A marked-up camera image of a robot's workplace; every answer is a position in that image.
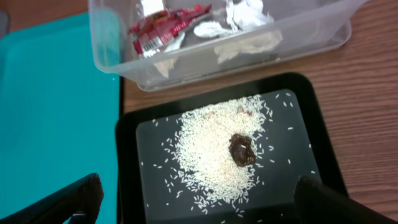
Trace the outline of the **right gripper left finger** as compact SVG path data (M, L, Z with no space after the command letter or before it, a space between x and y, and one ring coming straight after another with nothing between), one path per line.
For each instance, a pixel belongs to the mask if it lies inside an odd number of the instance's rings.
M100 177L92 173L1 219L1 223L95 223L103 198Z

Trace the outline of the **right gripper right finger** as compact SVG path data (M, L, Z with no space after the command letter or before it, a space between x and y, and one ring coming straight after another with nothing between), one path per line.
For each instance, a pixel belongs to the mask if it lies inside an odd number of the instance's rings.
M397 224L395 220L306 176L300 177L296 183L294 206L298 219L306 224Z

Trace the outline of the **brown food scrap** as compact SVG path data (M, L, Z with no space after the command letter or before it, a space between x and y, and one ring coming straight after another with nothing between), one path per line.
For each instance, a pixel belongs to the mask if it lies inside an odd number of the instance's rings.
M252 140L248 136L232 135L228 149L238 167L245 167L256 162L256 155L252 149Z

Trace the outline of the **white rice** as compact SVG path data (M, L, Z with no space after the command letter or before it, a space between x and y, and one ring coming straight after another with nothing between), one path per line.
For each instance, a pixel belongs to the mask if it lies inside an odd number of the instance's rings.
M194 203L203 212L215 202L244 202L254 187L254 173L262 158L256 135L265 131L269 121L272 113L264 111L260 95L182 113L180 131L168 139L172 146L169 153L178 164L177 178L195 194ZM234 163L228 149L234 134L251 138L254 164L238 167Z

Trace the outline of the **red snack wrapper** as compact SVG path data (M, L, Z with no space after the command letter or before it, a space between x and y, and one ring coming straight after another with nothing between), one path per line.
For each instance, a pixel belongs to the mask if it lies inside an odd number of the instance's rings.
M210 14L212 5L163 9L133 23L128 33L136 54L145 55L169 45L182 32Z

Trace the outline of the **white napkin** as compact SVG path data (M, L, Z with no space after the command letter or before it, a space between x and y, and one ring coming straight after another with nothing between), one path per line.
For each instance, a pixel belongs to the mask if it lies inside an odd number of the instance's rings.
M139 13L139 15L141 18L166 9L164 0L140 0L140 2L141 2L140 6L141 12ZM185 39L185 33L182 32L165 47L161 47L160 50L157 50L157 53L159 52L166 53L178 50L181 47L184 39ZM174 68L176 61L177 61L176 59L170 59L166 62L157 62L154 64L154 66L158 69L159 73L163 77L169 78L169 73L171 69Z
M270 14L263 14L261 0L242 0L239 3L226 1L226 22L230 29L223 28L219 22L201 22L193 32L200 38L227 37L238 32L250 31L257 27L272 24L274 18ZM237 57L239 54L260 54L274 50L283 40L279 30L257 35L249 39L240 40L214 48L218 63Z

